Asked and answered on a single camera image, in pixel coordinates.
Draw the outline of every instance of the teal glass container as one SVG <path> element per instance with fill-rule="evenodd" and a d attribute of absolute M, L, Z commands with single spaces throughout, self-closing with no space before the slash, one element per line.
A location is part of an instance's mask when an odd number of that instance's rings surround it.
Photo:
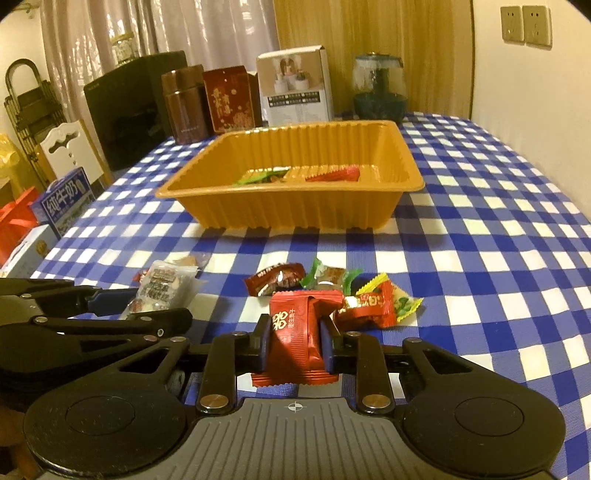
<path fill-rule="evenodd" d="M 402 124 L 408 98 L 400 57 L 379 53 L 355 57 L 353 91 L 353 105 L 360 119 Z"/>

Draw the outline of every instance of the red bag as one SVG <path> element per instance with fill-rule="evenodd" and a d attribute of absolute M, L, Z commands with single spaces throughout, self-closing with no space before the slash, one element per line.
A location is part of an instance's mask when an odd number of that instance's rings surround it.
<path fill-rule="evenodd" d="M 24 191 L 14 202 L 0 209 L 0 265 L 4 265 L 12 251 L 39 222 L 31 211 L 31 204 L 39 197 L 35 187 Z"/>
<path fill-rule="evenodd" d="M 267 370 L 252 375 L 252 384 L 269 387 L 283 383 L 323 385 L 336 382 L 339 376 L 324 370 L 318 319 L 339 309 L 343 299 L 339 290 L 275 293 L 269 305 L 273 333 Z"/>

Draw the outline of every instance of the sheer curtain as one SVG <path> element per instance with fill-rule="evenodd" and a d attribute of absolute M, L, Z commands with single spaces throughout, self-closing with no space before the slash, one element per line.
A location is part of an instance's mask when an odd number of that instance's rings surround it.
<path fill-rule="evenodd" d="M 97 144 L 82 89 L 115 68 L 110 38 L 133 32 L 140 55 L 184 50 L 206 70 L 254 70 L 278 48 L 272 0 L 43 0 L 41 26 L 64 112 L 83 118 Z"/>

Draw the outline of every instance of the wall outlet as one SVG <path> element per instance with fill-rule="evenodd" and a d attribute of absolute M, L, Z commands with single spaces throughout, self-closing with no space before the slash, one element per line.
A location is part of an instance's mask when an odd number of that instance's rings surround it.
<path fill-rule="evenodd" d="M 523 25 L 526 43 L 543 47 L 552 46 L 550 8 L 545 5 L 524 5 Z"/>
<path fill-rule="evenodd" d="M 523 43 L 523 16 L 521 7 L 501 7 L 503 40 Z"/>

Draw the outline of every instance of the wrapped candy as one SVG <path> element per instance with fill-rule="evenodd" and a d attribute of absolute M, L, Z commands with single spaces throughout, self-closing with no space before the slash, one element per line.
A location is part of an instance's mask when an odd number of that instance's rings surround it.
<path fill-rule="evenodd" d="M 343 293 L 337 290 L 274 294 L 269 304 L 273 332 L 267 370 L 253 374 L 252 384 L 269 387 L 283 383 L 323 385 L 336 382 L 339 376 L 324 370 L 318 321 L 342 304 Z"/>
<path fill-rule="evenodd" d="M 306 271 L 300 263 L 278 264 L 246 278 L 244 283 L 250 296 L 262 297 L 297 287 L 305 275 Z"/>
<path fill-rule="evenodd" d="M 368 293 L 374 291 L 378 285 L 385 281 L 390 281 L 386 273 L 380 273 L 363 287 L 361 287 L 356 295 L 361 293 Z M 394 310 L 396 312 L 397 322 L 401 322 L 410 314 L 415 313 L 423 303 L 423 299 L 415 299 L 401 289 L 395 283 L 392 283 L 392 301 L 394 302 Z"/>
<path fill-rule="evenodd" d="M 374 291 L 345 297 L 345 304 L 335 317 L 335 325 L 342 332 L 370 326 L 384 329 L 393 327 L 396 322 L 389 280 L 382 282 Z"/>
<path fill-rule="evenodd" d="M 156 310 L 186 307 L 197 293 L 199 280 L 195 275 L 199 268 L 179 267 L 156 260 L 142 278 L 135 298 L 127 305 L 121 318 L 131 313 L 153 312 Z"/>
<path fill-rule="evenodd" d="M 351 295 L 351 283 L 361 273 L 360 268 L 346 270 L 345 268 L 328 267 L 320 259 L 315 258 L 308 274 L 300 285 L 307 290 L 341 290 L 344 295 Z"/>
<path fill-rule="evenodd" d="M 199 272 L 207 266 L 211 257 L 212 255 L 209 252 L 195 252 L 192 255 L 187 255 L 176 260 L 170 260 L 168 263 L 179 267 L 197 267 L 197 274 L 199 274 Z M 142 283 L 142 280 L 148 274 L 149 270 L 149 268 L 144 268 L 137 272 L 132 279 L 133 282 Z"/>
<path fill-rule="evenodd" d="M 238 180 L 234 185 L 251 185 L 257 183 L 275 183 L 283 181 L 283 177 L 291 170 L 291 167 L 274 167 L 269 170 L 257 171 L 245 179 Z"/>
<path fill-rule="evenodd" d="M 328 173 L 306 177 L 306 181 L 359 181 L 361 171 L 357 165 L 350 165 L 340 170 L 333 170 Z"/>

